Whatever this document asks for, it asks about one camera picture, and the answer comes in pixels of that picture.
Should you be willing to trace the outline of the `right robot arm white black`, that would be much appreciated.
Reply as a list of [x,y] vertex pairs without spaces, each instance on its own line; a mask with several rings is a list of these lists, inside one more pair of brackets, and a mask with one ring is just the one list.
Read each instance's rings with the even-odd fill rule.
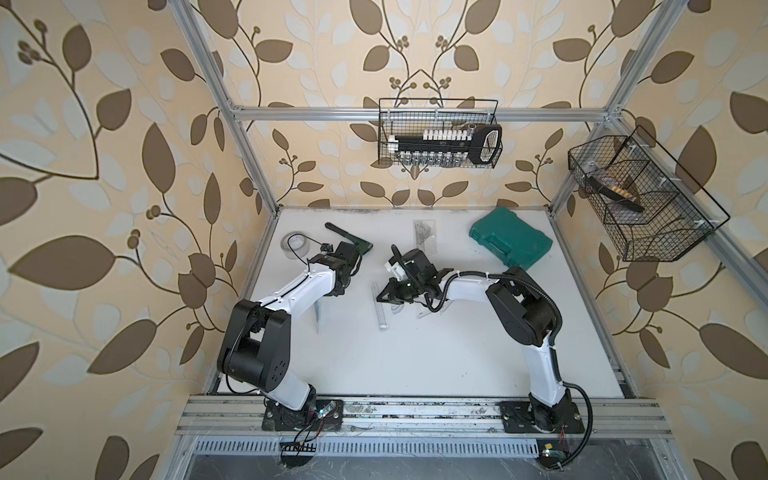
[[457,301],[492,308],[507,335],[523,347],[530,378],[529,422],[542,432],[557,429],[571,397],[556,358],[555,340],[563,319],[554,300],[517,265],[496,274],[439,270],[420,249],[401,253],[392,246],[391,250],[386,264],[391,277],[376,301],[418,303],[431,313]]

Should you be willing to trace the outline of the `blue ruler set pouch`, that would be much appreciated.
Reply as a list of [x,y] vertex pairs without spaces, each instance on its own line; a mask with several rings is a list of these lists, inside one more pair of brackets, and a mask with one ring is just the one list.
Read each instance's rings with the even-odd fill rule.
[[323,318],[324,318],[324,307],[323,302],[321,300],[318,300],[313,305],[313,311],[315,315],[315,329],[317,334],[320,334],[322,332],[322,326],[323,326]]

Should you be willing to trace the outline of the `clear straight ruler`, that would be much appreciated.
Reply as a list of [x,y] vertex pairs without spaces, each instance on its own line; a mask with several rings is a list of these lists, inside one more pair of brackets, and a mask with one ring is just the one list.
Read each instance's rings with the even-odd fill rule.
[[378,326],[380,331],[385,331],[389,328],[389,325],[387,323],[383,304],[378,300],[378,295],[380,292],[381,292],[381,289],[379,288],[378,284],[373,283],[371,285],[371,293],[372,293],[373,305],[375,308],[375,313],[378,321]]

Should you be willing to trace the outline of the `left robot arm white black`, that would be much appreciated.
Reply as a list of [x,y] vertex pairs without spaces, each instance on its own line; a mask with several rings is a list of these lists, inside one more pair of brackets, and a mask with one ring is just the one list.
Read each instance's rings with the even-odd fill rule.
[[249,384],[267,399],[275,431],[301,430],[321,417],[316,389],[290,369],[292,320],[323,297],[345,293],[362,254],[342,241],[323,247],[300,276],[259,301],[238,301],[217,358],[227,380]]

